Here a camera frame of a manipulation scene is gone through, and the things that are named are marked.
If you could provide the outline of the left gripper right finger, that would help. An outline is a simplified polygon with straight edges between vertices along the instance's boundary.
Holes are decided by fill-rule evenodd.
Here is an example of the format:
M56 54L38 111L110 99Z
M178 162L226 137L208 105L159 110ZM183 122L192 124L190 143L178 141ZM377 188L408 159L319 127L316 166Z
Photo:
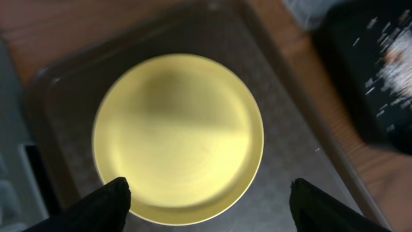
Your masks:
M305 179L292 181L290 211L298 232L389 232Z

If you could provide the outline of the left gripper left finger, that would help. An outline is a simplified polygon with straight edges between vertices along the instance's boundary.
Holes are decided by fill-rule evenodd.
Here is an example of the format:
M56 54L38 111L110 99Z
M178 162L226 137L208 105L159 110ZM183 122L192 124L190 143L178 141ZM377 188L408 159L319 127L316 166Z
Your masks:
M126 178L118 177L24 232L122 232L130 207L129 185Z

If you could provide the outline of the yellow plate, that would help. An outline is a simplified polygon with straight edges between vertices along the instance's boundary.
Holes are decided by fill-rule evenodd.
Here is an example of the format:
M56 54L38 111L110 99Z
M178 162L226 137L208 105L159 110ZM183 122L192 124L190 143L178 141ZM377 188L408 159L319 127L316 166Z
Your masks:
M212 219L248 190L263 156L257 102L233 71L175 53L122 74L104 96L92 133L102 182L124 177L129 212L168 226Z

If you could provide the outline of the rice and nutshell pile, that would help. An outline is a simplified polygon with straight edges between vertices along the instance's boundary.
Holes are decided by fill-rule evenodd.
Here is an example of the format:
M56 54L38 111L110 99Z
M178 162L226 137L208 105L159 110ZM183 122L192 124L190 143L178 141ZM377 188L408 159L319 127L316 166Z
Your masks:
M353 44L370 56L360 89L378 128L389 134L411 124L411 9L392 12L372 18Z

